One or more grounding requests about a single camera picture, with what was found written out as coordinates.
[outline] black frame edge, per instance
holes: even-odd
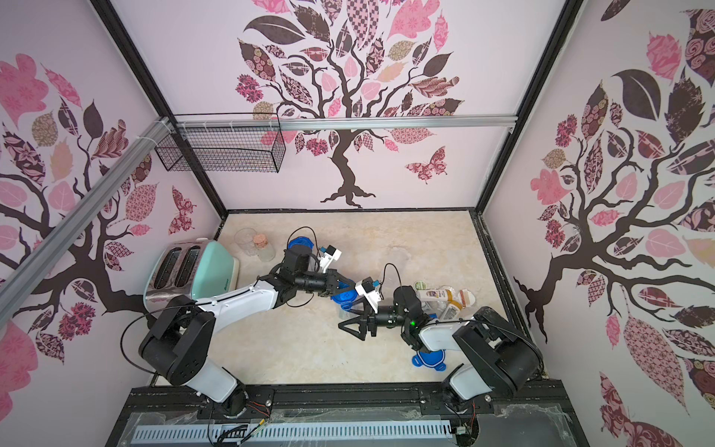
[[[561,14],[558,16],[556,25],[554,26],[551,36],[548,39],[546,48],[544,49],[541,59],[536,66],[534,75],[531,77],[529,87],[526,90],[526,94],[524,94],[524,99],[516,112],[517,120],[514,130],[509,134],[504,142],[504,145],[499,150],[499,155],[494,162],[492,170],[489,172],[489,177],[487,178],[481,195],[479,196],[479,201],[476,206],[477,212],[484,212],[484,210],[486,210],[486,207],[489,204],[489,199],[496,189],[496,185],[501,178],[504,168],[506,168],[509,157],[516,146],[516,142],[521,136],[521,132],[524,130],[526,121],[529,118],[536,101],[538,100],[541,89],[546,83],[548,75],[551,73],[551,68],[556,61],[556,57],[559,53],[561,53],[561,49],[563,48],[564,43],[566,43],[566,37],[571,31],[573,23],[576,21],[576,16],[581,10],[582,3],[583,0],[566,0],[564,3],[563,8],[561,9]]]
[[[154,106],[157,114],[161,117],[169,118],[176,129],[177,120],[172,110],[169,108],[169,103],[167,103],[161,90],[159,90],[159,86],[154,81],[154,77],[149,72],[147,65],[144,63],[137,47],[134,45],[134,42],[129,36],[127,29],[124,27],[122,20],[119,18],[117,11],[114,9],[114,6],[112,6],[112,2],[110,0],[89,1],[92,3],[94,10],[97,12],[97,16],[100,20],[102,20],[104,27],[107,29],[107,32],[109,32],[112,40],[114,40],[117,48],[122,53],[124,60],[127,61],[129,68],[132,70],[132,73],[134,73],[134,77],[137,78],[139,85],[144,90],[144,93],[152,103],[152,106]],[[222,219],[225,218],[228,214],[226,207],[224,206],[223,201],[221,201],[221,197],[219,197],[219,194],[214,188],[214,185],[211,183],[211,180],[207,176],[206,171],[204,171],[204,168],[196,158],[196,154],[194,154],[193,149],[181,136],[176,133],[172,135],[177,143],[177,146],[181,149],[184,158],[186,158],[186,161],[191,167],[191,170],[194,172],[196,180],[201,185],[201,188],[203,188],[209,201],[216,209],[216,212]]]

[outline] cork lid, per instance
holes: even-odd
[[[266,235],[255,235],[253,243],[256,244],[256,248],[264,248],[268,245],[268,238],[266,238]]]

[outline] blue lid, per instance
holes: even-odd
[[[312,250],[313,248],[313,243],[312,240],[305,236],[299,236],[296,237],[294,240],[290,241],[288,243],[288,248],[291,248],[293,245],[305,245],[306,247],[310,248]]]

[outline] metal mounting rail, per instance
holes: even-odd
[[[275,125],[271,119],[210,119],[218,114],[192,114],[186,121],[179,121],[182,127],[253,127]],[[281,119],[280,129],[286,130],[330,130],[330,129],[397,129],[408,127],[513,127],[516,115],[453,115],[447,117],[368,117],[368,118],[323,118],[323,119]]]

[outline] clear plastic cup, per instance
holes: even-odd
[[[241,230],[236,231],[236,234],[233,235],[233,240],[236,242],[236,245],[243,250],[243,253],[249,256],[255,256],[258,254],[256,244],[253,243],[253,237],[255,235],[256,230],[253,228],[242,228]]]

